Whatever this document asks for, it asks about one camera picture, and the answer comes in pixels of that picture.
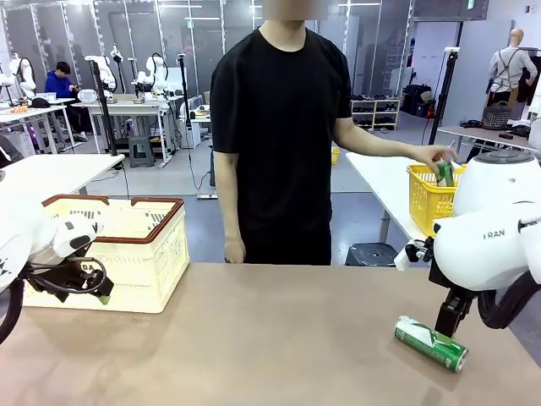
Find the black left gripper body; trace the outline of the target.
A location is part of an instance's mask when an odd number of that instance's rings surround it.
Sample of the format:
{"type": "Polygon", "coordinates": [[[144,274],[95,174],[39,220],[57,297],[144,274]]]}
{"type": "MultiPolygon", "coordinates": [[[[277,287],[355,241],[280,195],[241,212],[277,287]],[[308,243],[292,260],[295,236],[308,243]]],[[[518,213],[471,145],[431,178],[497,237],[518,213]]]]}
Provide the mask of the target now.
{"type": "Polygon", "coordinates": [[[70,294],[89,294],[103,277],[108,277],[102,262],[93,257],[70,256],[57,265],[29,264],[29,284],[37,292],[47,292],[62,303],[70,294]]]}

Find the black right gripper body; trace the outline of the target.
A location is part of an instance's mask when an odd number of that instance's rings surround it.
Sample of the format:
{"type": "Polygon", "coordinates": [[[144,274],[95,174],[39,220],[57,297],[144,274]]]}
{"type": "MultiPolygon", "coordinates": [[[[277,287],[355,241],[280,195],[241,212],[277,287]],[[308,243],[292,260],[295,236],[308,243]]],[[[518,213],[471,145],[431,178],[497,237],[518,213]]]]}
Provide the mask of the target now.
{"type": "Polygon", "coordinates": [[[441,314],[467,315],[469,313],[476,294],[471,290],[456,285],[446,277],[435,258],[431,261],[429,280],[447,289],[445,300],[440,306],[441,314]]]}

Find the silver and green soda can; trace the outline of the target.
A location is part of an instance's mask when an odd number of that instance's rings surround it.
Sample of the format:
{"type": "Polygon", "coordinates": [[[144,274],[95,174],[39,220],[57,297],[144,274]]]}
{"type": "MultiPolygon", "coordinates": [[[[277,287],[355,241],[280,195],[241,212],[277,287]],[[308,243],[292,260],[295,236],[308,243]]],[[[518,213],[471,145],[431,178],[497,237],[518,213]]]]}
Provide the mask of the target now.
{"type": "Polygon", "coordinates": [[[408,347],[455,373],[462,370],[467,359],[466,347],[407,315],[400,315],[397,319],[394,336],[408,347]]]}

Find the person's right forearm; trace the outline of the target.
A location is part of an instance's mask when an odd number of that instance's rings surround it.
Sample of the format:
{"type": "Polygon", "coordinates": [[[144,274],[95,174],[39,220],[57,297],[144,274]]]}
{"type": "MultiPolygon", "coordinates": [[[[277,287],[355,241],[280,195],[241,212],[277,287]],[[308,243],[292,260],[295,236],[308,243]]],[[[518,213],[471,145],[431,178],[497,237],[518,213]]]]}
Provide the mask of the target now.
{"type": "Polygon", "coordinates": [[[238,220],[238,192],[236,189],[218,192],[224,232],[227,239],[241,239],[238,220]]]}

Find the person's left forearm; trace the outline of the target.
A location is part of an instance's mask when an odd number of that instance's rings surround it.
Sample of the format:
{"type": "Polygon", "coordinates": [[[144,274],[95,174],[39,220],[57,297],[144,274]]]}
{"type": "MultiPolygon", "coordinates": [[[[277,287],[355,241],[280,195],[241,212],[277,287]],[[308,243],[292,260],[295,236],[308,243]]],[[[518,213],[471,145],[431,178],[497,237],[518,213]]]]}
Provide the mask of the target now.
{"type": "Polygon", "coordinates": [[[381,139],[365,130],[357,131],[360,147],[358,153],[365,156],[406,157],[414,159],[418,147],[395,140],[381,139]]]}

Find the cream shopping basket brown rim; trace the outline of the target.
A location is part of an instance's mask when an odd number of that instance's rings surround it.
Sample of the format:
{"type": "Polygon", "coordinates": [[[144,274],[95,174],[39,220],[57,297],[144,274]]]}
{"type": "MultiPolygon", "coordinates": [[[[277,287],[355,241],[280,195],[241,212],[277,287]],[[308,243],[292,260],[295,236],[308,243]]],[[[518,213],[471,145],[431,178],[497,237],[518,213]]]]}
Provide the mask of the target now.
{"type": "Polygon", "coordinates": [[[103,226],[88,255],[103,263],[114,287],[108,303],[101,304],[82,294],[60,302],[27,286],[26,307],[148,314],[165,309],[189,265],[182,199],[54,195],[43,205],[52,217],[81,214],[103,226]]]}

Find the yellow plastic basket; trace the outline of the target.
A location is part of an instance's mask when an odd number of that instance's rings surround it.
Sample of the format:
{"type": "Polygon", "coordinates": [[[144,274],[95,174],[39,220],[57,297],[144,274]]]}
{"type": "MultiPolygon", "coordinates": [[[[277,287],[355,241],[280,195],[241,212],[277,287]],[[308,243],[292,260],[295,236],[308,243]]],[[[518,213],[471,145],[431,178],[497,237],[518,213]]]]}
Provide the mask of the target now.
{"type": "Polygon", "coordinates": [[[453,165],[453,183],[451,187],[440,187],[436,175],[426,165],[410,165],[409,176],[409,213],[413,222],[427,236],[433,237],[434,221],[452,216],[452,204],[460,177],[466,166],[453,165]]]}

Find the white table with yellow basket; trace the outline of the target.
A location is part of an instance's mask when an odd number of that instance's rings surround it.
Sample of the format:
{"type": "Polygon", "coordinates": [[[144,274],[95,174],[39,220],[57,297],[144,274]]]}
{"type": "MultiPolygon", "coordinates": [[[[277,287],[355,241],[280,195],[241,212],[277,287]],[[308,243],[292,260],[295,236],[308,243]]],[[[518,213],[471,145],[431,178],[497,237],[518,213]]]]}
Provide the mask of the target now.
{"type": "Polygon", "coordinates": [[[387,242],[392,222],[401,229],[407,239],[424,240],[428,237],[413,222],[409,213],[407,167],[423,164],[405,157],[361,156],[352,152],[348,152],[346,158],[383,208],[380,243],[387,242]]]}

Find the dark wicker basket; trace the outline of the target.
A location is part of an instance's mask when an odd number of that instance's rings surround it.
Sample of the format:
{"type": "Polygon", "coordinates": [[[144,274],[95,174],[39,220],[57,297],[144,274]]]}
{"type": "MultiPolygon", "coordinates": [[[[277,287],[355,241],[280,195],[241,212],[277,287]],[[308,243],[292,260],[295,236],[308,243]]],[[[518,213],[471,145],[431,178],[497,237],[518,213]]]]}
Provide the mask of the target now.
{"type": "Polygon", "coordinates": [[[510,118],[512,108],[506,101],[499,101],[491,106],[487,106],[482,114],[482,128],[487,130],[503,129],[510,118]]]}

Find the person's right hand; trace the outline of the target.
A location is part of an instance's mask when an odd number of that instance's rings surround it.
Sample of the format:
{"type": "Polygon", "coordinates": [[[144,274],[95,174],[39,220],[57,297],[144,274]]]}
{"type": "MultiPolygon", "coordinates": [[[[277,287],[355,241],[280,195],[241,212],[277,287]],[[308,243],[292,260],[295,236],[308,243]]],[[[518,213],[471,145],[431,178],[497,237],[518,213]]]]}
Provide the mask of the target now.
{"type": "Polygon", "coordinates": [[[246,250],[244,242],[240,237],[229,238],[225,241],[225,261],[227,263],[242,264],[244,263],[246,250]]]}

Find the person's left hand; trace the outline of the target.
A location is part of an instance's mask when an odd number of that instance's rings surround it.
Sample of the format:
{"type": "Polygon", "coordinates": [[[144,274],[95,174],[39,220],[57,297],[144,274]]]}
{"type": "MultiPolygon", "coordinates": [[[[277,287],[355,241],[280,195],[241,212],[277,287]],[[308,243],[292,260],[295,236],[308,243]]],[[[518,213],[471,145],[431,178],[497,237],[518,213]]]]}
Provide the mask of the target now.
{"type": "Polygon", "coordinates": [[[439,174],[439,162],[457,162],[458,155],[450,147],[443,145],[415,145],[411,158],[426,164],[433,173],[439,174]]]}

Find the white side table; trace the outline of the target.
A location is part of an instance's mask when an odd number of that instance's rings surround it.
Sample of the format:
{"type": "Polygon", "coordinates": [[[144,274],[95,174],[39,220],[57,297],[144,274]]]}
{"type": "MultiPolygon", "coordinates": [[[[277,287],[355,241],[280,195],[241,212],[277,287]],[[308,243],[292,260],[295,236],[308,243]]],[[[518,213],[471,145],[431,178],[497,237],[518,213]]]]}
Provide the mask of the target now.
{"type": "Polygon", "coordinates": [[[77,194],[86,185],[124,160],[119,154],[33,155],[3,169],[0,197],[16,192],[45,201],[54,195],[77,194]]]}

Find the grey step stool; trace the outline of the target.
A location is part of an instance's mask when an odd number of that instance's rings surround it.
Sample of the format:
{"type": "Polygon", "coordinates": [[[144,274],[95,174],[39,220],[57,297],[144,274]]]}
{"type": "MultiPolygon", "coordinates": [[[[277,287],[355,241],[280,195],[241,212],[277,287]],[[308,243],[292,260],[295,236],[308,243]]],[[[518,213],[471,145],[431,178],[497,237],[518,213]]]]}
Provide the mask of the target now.
{"type": "Polygon", "coordinates": [[[129,165],[135,167],[154,167],[155,158],[148,136],[132,136],[128,139],[129,165]]]}

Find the grey table with clutter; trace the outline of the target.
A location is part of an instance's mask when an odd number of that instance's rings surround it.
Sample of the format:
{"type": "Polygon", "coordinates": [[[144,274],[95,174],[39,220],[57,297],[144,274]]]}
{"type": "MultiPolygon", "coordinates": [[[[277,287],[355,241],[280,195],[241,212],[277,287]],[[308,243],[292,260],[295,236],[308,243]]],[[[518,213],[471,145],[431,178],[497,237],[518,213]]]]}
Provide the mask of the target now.
{"type": "Polygon", "coordinates": [[[453,136],[451,147],[456,150],[460,158],[464,158],[464,162],[469,160],[469,154],[473,150],[486,152],[502,149],[530,151],[541,160],[541,149],[532,146],[527,138],[507,134],[503,130],[444,126],[439,127],[436,134],[453,136]]]}

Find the white desk with laptop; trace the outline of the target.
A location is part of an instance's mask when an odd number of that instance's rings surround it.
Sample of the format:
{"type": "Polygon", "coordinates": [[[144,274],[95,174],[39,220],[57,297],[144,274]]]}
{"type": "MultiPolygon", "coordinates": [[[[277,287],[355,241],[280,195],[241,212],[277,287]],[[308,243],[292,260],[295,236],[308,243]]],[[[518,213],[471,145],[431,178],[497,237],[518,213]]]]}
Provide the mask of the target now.
{"type": "Polygon", "coordinates": [[[64,105],[48,108],[6,107],[0,103],[0,135],[23,157],[74,152],[74,139],[64,105]]]}

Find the white workbench with robots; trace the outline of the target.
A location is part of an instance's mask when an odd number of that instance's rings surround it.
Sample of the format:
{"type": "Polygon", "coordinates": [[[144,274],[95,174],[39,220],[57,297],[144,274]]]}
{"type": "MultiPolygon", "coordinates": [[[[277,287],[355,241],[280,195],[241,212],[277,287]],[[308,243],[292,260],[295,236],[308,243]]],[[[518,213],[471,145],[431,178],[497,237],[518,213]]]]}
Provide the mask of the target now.
{"type": "MultiPolygon", "coordinates": [[[[130,117],[133,125],[136,118],[155,118],[158,130],[136,130],[137,134],[148,135],[150,138],[158,136],[161,142],[160,153],[162,163],[159,168],[164,168],[180,148],[180,135],[176,131],[178,124],[178,111],[182,104],[180,96],[171,96],[168,99],[146,99],[143,103],[134,102],[134,95],[117,95],[114,103],[107,104],[109,120],[111,124],[117,122],[117,117],[130,117]]],[[[77,102],[74,107],[88,109],[91,119],[96,148],[99,153],[110,151],[109,138],[106,130],[106,122],[102,106],[98,101],[77,102]]]]}

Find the white computer case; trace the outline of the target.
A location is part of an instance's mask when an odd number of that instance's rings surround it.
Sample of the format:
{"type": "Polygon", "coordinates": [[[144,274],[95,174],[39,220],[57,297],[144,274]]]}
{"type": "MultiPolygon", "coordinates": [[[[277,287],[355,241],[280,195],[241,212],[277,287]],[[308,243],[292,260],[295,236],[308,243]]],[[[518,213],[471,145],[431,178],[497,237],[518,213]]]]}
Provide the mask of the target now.
{"type": "Polygon", "coordinates": [[[200,132],[200,125],[199,123],[196,123],[194,120],[194,114],[195,111],[203,105],[203,96],[197,95],[194,97],[189,98],[188,102],[188,109],[189,109],[189,117],[190,117],[190,124],[191,124],[191,130],[189,131],[189,134],[187,135],[187,146],[190,149],[194,149],[197,147],[201,142],[201,132],[200,132]]]}

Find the seated person blue hoodie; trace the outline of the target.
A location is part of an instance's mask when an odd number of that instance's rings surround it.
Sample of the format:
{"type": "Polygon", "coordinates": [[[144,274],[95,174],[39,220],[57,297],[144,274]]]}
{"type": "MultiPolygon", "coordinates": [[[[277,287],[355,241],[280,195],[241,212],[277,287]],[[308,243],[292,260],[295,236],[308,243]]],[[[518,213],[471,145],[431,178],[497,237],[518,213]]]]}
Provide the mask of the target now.
{"type": "Polygon", "coordinates": [[[71,69],[67,62],[60,61],[56,68],[47,73],[45,92],[56,94],[57,98],[73,98],[66,104],[66,113],[69,124],[71,125],[74,138],[80,142],[87,142],[87,134],[92,131],[90,116],[85,107],[74,107],[78,102],[78,94],[80,86],[75,85],[70,81],[69,75],[71,69]]]}

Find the black bags pile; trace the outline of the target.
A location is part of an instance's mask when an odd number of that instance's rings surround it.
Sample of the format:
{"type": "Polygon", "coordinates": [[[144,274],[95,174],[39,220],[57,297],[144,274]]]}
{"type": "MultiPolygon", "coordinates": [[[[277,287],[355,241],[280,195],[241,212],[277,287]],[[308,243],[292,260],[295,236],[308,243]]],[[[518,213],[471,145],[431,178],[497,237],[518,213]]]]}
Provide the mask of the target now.
{"type": "Polygon", "coordinates": [[[400,110],[416,117],[426,118],[432,101],[432,88],[429,85],[407,85],[402,91],[400,110]]]}

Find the wooden shoe rack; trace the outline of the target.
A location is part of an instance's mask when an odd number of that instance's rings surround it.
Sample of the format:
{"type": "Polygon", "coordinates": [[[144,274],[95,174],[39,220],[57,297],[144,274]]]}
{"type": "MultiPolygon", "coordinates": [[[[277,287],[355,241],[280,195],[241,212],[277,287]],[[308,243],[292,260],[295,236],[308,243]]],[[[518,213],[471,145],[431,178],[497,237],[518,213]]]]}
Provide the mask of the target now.
{"type": "Polygon", "coordinates": [[[351,102],[353,122],[363,129],[396,129],[401,101],[385,96],[355,96],[351,102]]]}

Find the thin black stand pole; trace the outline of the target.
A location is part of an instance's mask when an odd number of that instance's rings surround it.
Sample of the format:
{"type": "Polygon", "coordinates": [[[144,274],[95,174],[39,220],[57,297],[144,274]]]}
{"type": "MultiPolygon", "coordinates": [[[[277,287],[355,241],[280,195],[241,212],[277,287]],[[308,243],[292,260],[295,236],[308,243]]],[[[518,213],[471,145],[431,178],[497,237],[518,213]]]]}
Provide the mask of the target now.
{"type": "Polygon", "coordinates": [[[183,105],[184,105],[184,127],[185,127],[185,136],[184,142],[181,143],[181,146],[186,149],[193,148],[193,135],[192,135],[192,126],[190,120],[190,111],[189,111],[189,99],[187,95],[187,82],[186,82],[186,69],[184,63],[184,53],[178,54],[178,64],[181,69],[182,75],[182,87],[183,87],[183,105]]]}

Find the black tripod pole white head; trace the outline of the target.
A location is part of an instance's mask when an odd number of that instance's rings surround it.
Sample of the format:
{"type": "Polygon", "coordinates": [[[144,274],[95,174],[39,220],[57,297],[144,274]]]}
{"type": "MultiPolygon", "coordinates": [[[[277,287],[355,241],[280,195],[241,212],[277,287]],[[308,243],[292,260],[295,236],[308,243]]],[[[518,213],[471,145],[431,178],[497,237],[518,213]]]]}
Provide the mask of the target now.
{"type": "Polygon", "coordinates": [[[458,58],[458,53],[460,47],[446,47],[445,54],[447,55],[446,60],[446,69],[445,76],[443,79],[443,85],[440,90],[439,99],[437,101],[434,122],[429,136],[429,144],[433,145],[435,143],[436,133],[440,126],[440,122],[444,116],[445,106],[449,94],[449,89],[451,87],[452,76],[456,67],[456,60],[458,58]]]}

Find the mannequin with apron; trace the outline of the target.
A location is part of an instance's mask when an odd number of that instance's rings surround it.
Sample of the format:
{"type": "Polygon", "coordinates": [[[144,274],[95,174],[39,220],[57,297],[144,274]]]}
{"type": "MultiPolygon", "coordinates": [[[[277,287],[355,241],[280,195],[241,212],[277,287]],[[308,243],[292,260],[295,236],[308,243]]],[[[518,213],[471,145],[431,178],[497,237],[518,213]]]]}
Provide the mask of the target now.
{"type": "Polygon", "coordinates": [[[487,107],[500,102],[506,102],[510,107],[515,104],[524,69],[529,73],[527,85],[532,85],[536,79],[537,67],[528,52],[520,48],[523,37],[522,29],[513,29],[510,33],[509,45],[493,55],[489,63],[487,107]]]}

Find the person in black t-shirt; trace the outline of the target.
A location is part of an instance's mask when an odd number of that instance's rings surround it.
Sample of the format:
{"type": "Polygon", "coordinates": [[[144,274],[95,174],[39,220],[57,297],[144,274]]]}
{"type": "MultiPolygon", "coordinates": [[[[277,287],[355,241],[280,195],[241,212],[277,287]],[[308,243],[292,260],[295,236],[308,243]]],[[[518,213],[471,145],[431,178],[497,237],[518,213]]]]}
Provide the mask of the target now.
{"type": "Polygon", "coordinates": [[[261,0],[261,26],[210,83],[217,194],[238,192],[244,263],[331,263],[331,146],[349,118],[347,59],[306,23],[327,0],[261,0]]]}

